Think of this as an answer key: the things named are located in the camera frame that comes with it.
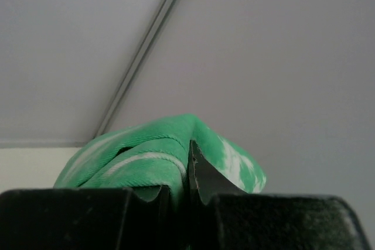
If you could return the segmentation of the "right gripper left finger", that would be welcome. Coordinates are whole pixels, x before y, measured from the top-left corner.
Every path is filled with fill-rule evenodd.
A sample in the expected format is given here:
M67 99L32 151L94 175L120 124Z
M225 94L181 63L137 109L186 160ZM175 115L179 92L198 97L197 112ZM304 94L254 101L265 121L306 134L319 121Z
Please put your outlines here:
M1 194L1 249L172 249L167 187Z

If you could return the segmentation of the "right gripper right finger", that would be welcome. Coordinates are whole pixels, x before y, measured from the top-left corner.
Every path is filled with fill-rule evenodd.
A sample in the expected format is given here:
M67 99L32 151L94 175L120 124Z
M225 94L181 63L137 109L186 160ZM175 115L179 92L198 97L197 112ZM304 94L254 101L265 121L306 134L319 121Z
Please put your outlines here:
M370 249L351 207L334 196L248 194L189 149L192 249Z

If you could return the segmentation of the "green tie-dye trousers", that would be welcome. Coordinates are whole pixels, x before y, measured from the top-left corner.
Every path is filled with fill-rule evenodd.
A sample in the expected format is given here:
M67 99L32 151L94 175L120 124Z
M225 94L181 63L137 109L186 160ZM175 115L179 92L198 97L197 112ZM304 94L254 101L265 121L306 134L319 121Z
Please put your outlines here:
M53 187L167 186L172 207L179 210L188 188L191 141L239 189L262 191L267 178L253 157L192 114L163 117L93 139L70 158Z

